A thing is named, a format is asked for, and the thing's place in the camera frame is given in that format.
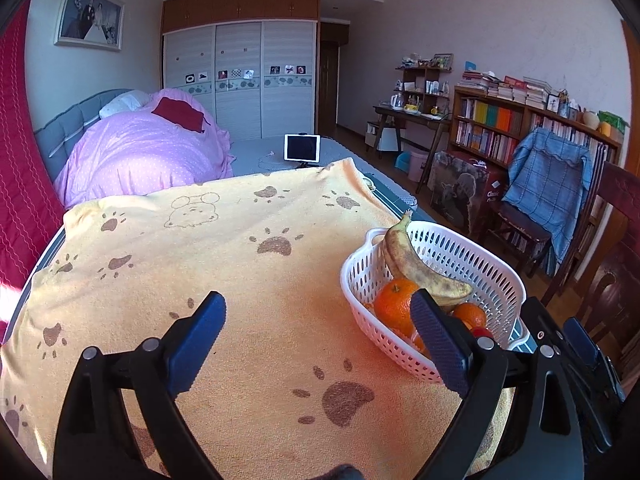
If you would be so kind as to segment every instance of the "yellow blanket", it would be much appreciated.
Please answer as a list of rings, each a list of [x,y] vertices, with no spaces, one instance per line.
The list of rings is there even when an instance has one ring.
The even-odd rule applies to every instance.
[[[351,463],[368,479],[410,479],[460,400],[380,352],[338,281],[365,232],[395,222],[350,159],[76,206],[1,350],[0,413],[51,475],[82,350],[132,350],[217,290],[226,324],[176,403],[224,478],[305,479]],[[163,471],[133,394],[125,400],[142,455]],[[497,445],[503,400],[476,469]]]

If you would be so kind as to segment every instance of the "yellow cup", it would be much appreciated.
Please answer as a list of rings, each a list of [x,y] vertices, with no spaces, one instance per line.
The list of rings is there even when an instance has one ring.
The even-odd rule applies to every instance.
[[[604,136],[607,136],[607,137],[611,136],[611,125],[609,123],[602,121],[600,123],[600,126],[598,126],[598,129],[600,130],[600,133],[603,134]]]

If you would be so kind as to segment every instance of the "wooden chair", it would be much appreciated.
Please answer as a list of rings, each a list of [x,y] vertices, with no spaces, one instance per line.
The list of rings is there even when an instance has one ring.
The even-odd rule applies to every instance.
[[[598,183],[600,181],[600,175],[602,173],[602,167],[606,158],[606,146],[600,144],[596,150],[596,157],[593,163],[593,175],[591,177],[591,187],[587,193],[587,197],[584,201],[584,205],[580,211],[580,216],[574,229],[574,237],[572,243],[569,245],[569,249],[562,261],[566,265],[561,266],[554,278],[562,275],[562,282],[566,278],[571,266],[571,262],[574,259],[575,252],[578,250],[579,243],[575,244],[576,238],[578,241],[582,241],[584,232],[587,229],[587,224],[591,215],[591,209],[596,198],[596,191],[598,189]],[[549,250],[551,249],[551,233],[539,224],[531,220],[526,214],[519,211],[515,206],[508,202],[491,202],[492,218],[489,218],[486,227],[482,234],[479,236],[479,243],[485,240],[487,234],[491,234],[502,245],[505,246],[514,256],[518,259],[515,271],[520,274],[523,270],[530,266],[527,276],[533,277],[536,270],[545,259]],[[498,228],[492,227],[492,225],[498,222]],[[513,235],[518,234],[525,240],[524,250],[519,250],[510,243]]]
[[[605,162],[596,187],[597,195],[624,214],[628,225],[600,264],[576,317],[587,332],[599,328],[594,342],[611,333],[622,348],[640,329],[640,178]],[[584,234],[586,224],[580,228]],[[570,251],[575,253],[580,241],[574,237]],[[565,259],[542,297],[544,305],[563,285],[562,270],[567,265]]]
[[[490,234],[517,257],[518,264],[515,271],[518,274],[526,269],[528,265],[531,265],[527,273],[527,276],[531,278],[549,252],[551,233],[540,227],[540,225],[508,202],[497,200],[496,202],[491,202],[489,206],[493,218],[487,222],[484,232],[479,237],[479,243],[482,245],[486,235]],[[498,228],[492,228],[492,223],[495,221],[499,222]],[[510,243],[515,234],[519,234],[525,240],[523,251]],[[542,245],[542,249],[535,253],[535,249],[539,245]]]

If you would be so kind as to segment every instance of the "cardboard box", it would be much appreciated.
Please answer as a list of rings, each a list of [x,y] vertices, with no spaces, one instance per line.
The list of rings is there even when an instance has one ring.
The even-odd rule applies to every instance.
[[[500,200],[508,187],[506,170],[473,155],[438,152],[433,158],[431,207],[464,234],[476,236],[484,230],[489,202]]]

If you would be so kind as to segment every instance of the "framed wedding photo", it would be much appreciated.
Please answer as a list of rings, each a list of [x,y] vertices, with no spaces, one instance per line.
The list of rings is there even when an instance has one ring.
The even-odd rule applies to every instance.
[[[123,17],[120,0],[62,0],[54,44],[119,51]]]

